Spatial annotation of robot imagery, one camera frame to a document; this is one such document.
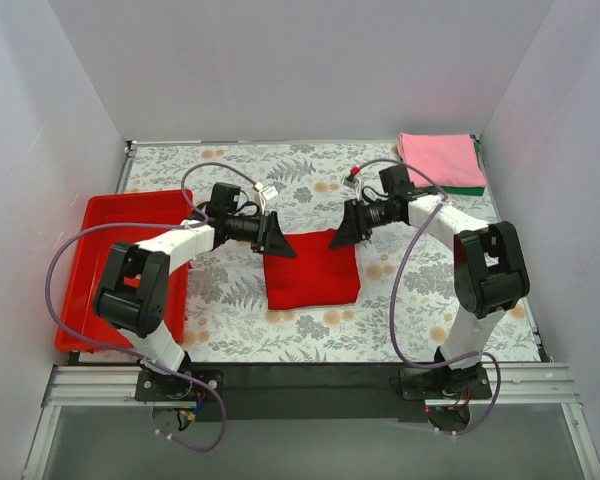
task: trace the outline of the white wall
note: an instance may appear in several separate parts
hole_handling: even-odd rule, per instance
[[[22,474],[54,359],[47,263],[123,147],[47,1],[0,0],[0,479]]]
[[[481,132],[553,0],[51,0],[125,139]]]
[[[600,0],[556,1],[483,142],[540,334],[571,366],[600,456]]]

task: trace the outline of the red towel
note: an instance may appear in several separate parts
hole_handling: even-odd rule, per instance
[[[269,309],[354,303],[360,291],[355,245],[329,250],[336,231],[285,235],[296,258],[264,256]]]

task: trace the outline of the floral tablecloth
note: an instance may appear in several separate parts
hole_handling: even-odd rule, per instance
[[[280,192],[271,205],[285,233],[337,228],[343,201],[340,185],[354,165],[378,157],[398,158],[390,143],[228,144],[138,148],[127,192],[179,188],[184,171],[204,161],[226,162]],[[361,174],[379,189],[377,170]],[[225,169],[208,167],[190,176],[196,202],[209,198],[217,181],[244,181]],[[253,190],[245,184],[251,195]],[[482,197],[452,195],[458,209],[495,221],[487,192]],[[376,229],[356,246],[362,288],[352,305],[270,311],[262,257],[246,243],[227,242],[195,260],[190,271],[188,319],[183,346],[197,361],[267,362],[397,361],[389,341],[387,312],[395,271],[415,232],[404,224]],[[398,339],[406,355],[432,360],[445,340],[458,306],[452,283],[452,255],[425,235],[407,265],[397,305]],[[522,304],[498,324],[487,350],[503,361],[537,361],[537,347]],[[83,353],[81,361],[117,361],[115,352]]]

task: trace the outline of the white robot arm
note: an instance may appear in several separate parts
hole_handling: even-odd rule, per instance
[[[352,182],[352,175],[347,180]],[[344,218],[331,248],[366,240],[372,229],[401,221],[421,227],[442,202],[430,189],[415,188],[406,168],[396,165],[379,172],[385,197],[347,200]],[[453,252],[454,286],[460,307],[447,340],[435,361],[482,352],[494,327],[507,310],[529,293],[529,277],[515,227],[508,222],[489,224],[450,205],[441,207],[426,230]],[[473,374],[480,357],[449,366],[451,375]]]
[[[199,225],[200,219],[193,215],[182,222],[182,229],[136,244],[118,242],[111,248],[94,311],[152,362],[175,371],[183,371],[191,362],[163,321],[169,276],[175,270],[229,239],[249,241],[257,253],[295,257],[280,230],[277,213],[264,213],[261,201],[255,214],[240,215],[239,196],[239,187],[217,183],[205,208],[208,225]],[[130,285],[132,278],[139,280],[137,286]],[[153,370],[159,375],[159,369]]]

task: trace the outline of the pink cloth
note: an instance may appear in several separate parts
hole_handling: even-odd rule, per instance
[[[398,153],[403,161],[422,170],[445,187],[486,187],[469,135],[409,135],[401,133]],[[413,171],[409,177],[416,187],[429,185]]]

